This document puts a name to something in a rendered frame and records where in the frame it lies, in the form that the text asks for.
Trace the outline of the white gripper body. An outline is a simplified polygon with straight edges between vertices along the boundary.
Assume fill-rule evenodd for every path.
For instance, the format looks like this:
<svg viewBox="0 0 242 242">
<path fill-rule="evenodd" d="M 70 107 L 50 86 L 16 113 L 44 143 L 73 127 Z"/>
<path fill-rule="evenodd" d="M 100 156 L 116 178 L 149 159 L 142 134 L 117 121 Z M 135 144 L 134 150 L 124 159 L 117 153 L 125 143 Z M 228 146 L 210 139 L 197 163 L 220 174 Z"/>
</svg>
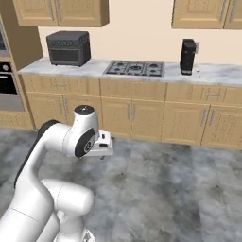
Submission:
<svg viewBox="0 0 242 242">
<path fill-rule="evenodd" d="M 87 146 L 86 148 L 84 148 L 85 157 L 88 156 L 100 156 L 100 157 L 104 157 L 104 156 L 112 156 L 113 155 L 113 147 L 101 147 L 101 146 L 97 146 L 97 147 L 91 147 L 91 146 Z"/>
</svg>

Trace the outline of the wooden base cupboard run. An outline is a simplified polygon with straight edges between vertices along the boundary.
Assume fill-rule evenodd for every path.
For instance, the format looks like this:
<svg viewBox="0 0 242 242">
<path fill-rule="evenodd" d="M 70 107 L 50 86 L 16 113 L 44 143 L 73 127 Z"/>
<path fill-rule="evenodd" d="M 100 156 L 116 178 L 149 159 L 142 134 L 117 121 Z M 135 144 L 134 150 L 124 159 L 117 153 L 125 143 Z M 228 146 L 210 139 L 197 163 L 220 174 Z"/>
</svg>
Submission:
<svg viewBox="0 0 242 242">
<path fill-rule="evenodd" d="M 74 108 L 90 105 L 99 127 L 115 137 L 242 149 L 242 87 L 37 74 L 22 79 L 37 127 L 48 119 L 72 124 Z"/>
</svg>

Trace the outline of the black gas hob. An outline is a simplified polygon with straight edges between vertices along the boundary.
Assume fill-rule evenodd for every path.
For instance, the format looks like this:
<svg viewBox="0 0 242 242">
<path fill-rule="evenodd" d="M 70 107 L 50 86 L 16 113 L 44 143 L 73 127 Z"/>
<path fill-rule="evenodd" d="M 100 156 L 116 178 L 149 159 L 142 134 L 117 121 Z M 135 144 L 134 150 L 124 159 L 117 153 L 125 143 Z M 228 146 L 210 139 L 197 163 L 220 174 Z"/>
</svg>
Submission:
<svg viewBox="0 0 242 242">
<path fill-rule="evenodd" d="M 164 63 L 161 61 L 112 60 L 104 74 L 163 78 Z"/>
</svg>

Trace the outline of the black toaster oven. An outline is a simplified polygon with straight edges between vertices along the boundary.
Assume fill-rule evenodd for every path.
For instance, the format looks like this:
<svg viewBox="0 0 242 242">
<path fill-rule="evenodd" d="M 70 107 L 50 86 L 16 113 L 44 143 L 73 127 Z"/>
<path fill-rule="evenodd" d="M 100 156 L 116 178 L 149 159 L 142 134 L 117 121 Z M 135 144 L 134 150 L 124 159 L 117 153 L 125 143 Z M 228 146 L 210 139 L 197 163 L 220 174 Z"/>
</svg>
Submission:
<svg viewBox="0 0 242 242">
<path fill-rule="evenodd" d="M 91 58 L 88 31 L 58 31 L 46 37 L 52 65 L 82 66 Z"/>
</svg>

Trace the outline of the black built-in oven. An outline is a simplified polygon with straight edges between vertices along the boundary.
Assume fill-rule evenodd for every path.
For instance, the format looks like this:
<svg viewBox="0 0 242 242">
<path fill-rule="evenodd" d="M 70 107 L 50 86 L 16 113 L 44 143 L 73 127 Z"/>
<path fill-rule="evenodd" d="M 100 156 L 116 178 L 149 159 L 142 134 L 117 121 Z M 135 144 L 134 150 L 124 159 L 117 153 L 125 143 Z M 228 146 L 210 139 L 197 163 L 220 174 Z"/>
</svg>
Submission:
<svg viewBox="0 0 242 242">
<path fill-rule="evenodd" d="M 0 61 L 0 111 L 25 110 L 9 61 Z"/>
</svg>

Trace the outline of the black coffee machine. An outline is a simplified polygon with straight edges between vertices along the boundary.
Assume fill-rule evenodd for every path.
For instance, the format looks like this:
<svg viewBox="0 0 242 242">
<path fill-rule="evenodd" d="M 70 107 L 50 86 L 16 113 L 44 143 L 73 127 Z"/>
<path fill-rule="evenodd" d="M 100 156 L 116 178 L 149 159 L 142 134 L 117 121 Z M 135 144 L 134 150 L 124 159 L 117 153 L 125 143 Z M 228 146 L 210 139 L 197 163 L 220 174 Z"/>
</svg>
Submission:
<svg viewBox="0 0 242 242">
<path fill-rule="evenodd" d="M 183 75 L 192 75 L 196 48 L 197 46 L 193 39 L 182 40 L 180 69 Z"/>
</svg>

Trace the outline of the tall wooden oven cabinet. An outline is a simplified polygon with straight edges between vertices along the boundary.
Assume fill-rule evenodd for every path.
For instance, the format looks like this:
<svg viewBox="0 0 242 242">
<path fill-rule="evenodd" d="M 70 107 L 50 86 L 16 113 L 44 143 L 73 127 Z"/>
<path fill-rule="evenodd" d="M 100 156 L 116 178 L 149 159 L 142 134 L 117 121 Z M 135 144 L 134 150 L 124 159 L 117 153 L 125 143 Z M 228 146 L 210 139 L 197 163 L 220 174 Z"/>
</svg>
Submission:
<svg viewBox="0 0 242 242">
<path fill-rule="evenodd" d="M 15 76 L 25 110 L 23 112 L 0 111 L 0 128 L 34 130 L 34 120 L 27 100 L 26 88 L 19 71 L 43 56 L 38 28 L 20 26 L 13 0 L 0 0 L 0 20 L 9 46 L 9 57 L 0 57 L 0 61 L 9 61 Z"/>
</svg>

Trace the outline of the built-in microwave oven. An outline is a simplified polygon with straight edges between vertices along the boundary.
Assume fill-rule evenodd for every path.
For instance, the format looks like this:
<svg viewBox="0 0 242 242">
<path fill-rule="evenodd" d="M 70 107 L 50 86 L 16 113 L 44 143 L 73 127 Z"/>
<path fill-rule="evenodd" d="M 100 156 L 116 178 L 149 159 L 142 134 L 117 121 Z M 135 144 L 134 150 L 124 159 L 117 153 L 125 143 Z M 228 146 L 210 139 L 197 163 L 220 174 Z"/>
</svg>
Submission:
<svg viewBox="0 0 242 242">
<path fill-rule="evenodd" d="M 2 21 L 0 20 L 0 57 L 9 57 L 9 46 L 4 32 Z"/>
</svg>

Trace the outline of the wooden wall cupboard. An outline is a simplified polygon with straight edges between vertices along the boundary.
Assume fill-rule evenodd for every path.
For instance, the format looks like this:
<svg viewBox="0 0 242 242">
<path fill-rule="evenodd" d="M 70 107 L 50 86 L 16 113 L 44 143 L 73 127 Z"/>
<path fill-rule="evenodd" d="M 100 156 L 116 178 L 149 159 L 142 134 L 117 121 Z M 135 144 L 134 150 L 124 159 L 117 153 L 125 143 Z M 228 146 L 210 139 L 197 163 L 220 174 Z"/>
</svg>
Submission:
<svg viewBox="0 0 242 242">
<path fill-rule="evenodd" d="M 109 0 L 13 0 L 21 26 L 102 27 Z"/>
<path fill-rule="evenodd" d="M 242 30 L 242 0 L 174 0 L 172 27 Z"/>
</svg>

